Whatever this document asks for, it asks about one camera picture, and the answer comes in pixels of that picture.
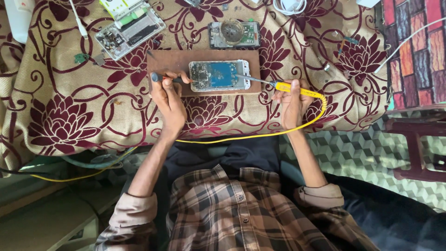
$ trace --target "table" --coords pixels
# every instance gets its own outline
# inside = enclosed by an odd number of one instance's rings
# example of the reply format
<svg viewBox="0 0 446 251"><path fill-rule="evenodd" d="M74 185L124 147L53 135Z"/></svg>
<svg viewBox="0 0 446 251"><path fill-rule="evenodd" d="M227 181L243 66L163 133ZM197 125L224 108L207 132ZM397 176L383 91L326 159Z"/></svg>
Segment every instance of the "table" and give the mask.
<svg viewBox="0 0 446 251"><path fill-rule="evenodd" d="M375 28L374 10L354 1L309 0L304 13L287 17L271 1L203 0L194 8L183 0L163 0L155 7L167 24L154 37L159 43L150 39L118 62L106 57L102 66L91 58L77 64L74 56L101 53L93 36L111 18L98 1L74 4L90 39L80 36L68 0L41 0L26 46L12 39L0 8L2 168L17 170L35 154L153 143L162 121L148 94L146 50L209 49L207 25L229 18L260 23L263 79L307 79L327 97L327 111L307 132L367 129L385 112L387 69L373 73L385 58L383 36ZM338 55L344 36L357 44L346 42ZM188 120L180 137L281 131L281 108L270 100L272 94L263 87L259 95L184 98ZM315 118L320 107L316 100L305 119Z"/></svg>

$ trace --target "man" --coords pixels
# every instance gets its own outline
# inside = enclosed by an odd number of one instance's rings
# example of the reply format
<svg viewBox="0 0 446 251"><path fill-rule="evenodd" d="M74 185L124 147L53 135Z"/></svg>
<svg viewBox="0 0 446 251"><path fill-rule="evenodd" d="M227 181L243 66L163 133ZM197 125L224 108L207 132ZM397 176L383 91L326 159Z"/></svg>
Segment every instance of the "man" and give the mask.
<svg viewBox="0 0 446 251"><path fill-rule="evenodd" d="M153 188L163 166L172 183L168 250L378 250L341 208L340 189L325 179L302 130L288 133L306 183L291 198L297 205L280 193L277 137L231 141L216 160L202 155L205 145L174 144L186 110L181 86L172 78L191 80L184 72L159 73L168 76L162 83L152 82L152 98L163 119L161 135L116 204L96 250L156 250L149 236L156 231ZM300 95L300 86L309 87L305 80L288 83L290 93L272 97L282 103L281 124L286 130L302 124L313 102Z"/></svg>

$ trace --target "brick pattern wall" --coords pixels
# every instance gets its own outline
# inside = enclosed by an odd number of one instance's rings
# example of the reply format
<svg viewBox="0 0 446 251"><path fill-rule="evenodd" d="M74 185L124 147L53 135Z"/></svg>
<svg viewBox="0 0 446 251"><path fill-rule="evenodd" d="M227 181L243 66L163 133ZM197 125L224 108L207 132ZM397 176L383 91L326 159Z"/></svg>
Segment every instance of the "brick pattern wall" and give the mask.
<svg viewBox="0 0 446 251"><path fill-rule="evenodd" d="M388 55L410 34L446 17L446 0L383 0ZM446 101L446 23L414 35L390 60L395 109Z"/></svg>

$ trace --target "screwdriver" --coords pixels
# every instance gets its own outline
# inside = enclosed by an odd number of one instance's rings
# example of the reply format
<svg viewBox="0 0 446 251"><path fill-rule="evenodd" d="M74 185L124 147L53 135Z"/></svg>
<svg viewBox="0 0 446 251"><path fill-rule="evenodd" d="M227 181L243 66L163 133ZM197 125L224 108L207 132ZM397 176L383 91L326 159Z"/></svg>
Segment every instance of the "screwdriver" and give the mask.
<svg viewBox="0 0 446 251"><path fill-rule="evenodd" d="M256 79L251 76L246 76L246 75L241 75L241 74L236 74L235 76L237 76L239 78L243 78L243 79L259 81L262 83L270 84L270 85L274 86L276 88L276 90L279 90L279 91L284 91L284 92L291 91L291 84L285 83L283 80L265 81L265 80ZM320 93L313 92L313 91L310 91L310 90L307 90L304 88L301 88L301 94L305 95L305 96L315 97L315 98L320 98L322 96L322 94L320 94Z"/></svg>
<svg viewBox="0 0 446 251"><path fill-rule="evenodd" d="M156 73L156 72L152 72L150 77L152 78L153 82L162 82L165 78L167 78L167 77L165 77L165 76L163 76L163 75L161 75L159 73ZM183 79L181 77L177 77L175 79L172 79L172 82L184 84Z"/></svg>

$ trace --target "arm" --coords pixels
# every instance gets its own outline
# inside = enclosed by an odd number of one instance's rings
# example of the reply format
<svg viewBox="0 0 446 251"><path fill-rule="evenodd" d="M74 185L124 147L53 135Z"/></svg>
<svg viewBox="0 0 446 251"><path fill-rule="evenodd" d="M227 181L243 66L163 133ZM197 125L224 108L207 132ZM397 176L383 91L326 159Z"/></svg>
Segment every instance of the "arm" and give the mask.
<svg viewBox="0 0 446 251"><path fill-rule="evenodd" d="M319 188L328 184L322 173L319 163L305 139L305 133L301 130L287 134L291 146L293 147L302 175L304 176L305 186Z"/></svg>
<svg viewBox="0 0 446 251"><path fill-rule="evenodd" d="M302 125L302 118L313 98L300 95L300 86L309 89L305 80L289 80L291 92L276 92L272 99L282 103L281 122L289 130ZM305 139L302 130L288 133L291 146L305 180L305 187L294 191L302 212L337 247L342 250L378 250L344 209L344 198L339 186L329 184Z"/></svg>
<svg viewBox="0 0 446 251"><path fill-rule="evenodd" d="M167 75L163 82L152 82L152 99L163 118L161 135L142 162L127 193L116 204L110 218L110 226L96 241L96 251L111 250L156 250L152 246L156 232L153 219L157 214L157 196L153 187L158 179L167 153L186 122L186 109L180 99L181 86L172 83L178 75L159 71ZM180 73L183 81L189 83L186 74Z"/></svg>

